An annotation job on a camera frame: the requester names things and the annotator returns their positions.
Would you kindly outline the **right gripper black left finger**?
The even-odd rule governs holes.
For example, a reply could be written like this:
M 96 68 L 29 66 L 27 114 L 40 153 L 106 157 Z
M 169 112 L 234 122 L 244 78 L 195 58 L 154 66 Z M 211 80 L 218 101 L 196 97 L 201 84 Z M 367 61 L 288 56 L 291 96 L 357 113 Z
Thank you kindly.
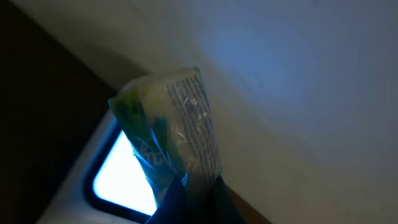
M 145 224 L 184 224 L 186 221 L 185 189 L 176 177 L 166 191 L 163 201 Z

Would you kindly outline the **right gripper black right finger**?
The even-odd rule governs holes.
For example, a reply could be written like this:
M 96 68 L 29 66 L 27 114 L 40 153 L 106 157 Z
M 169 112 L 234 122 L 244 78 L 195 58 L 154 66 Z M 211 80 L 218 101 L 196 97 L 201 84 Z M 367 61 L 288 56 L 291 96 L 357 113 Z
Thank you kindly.
M 215 224 L 246 224 L 220 175 L 211 188 L 211 221 Z

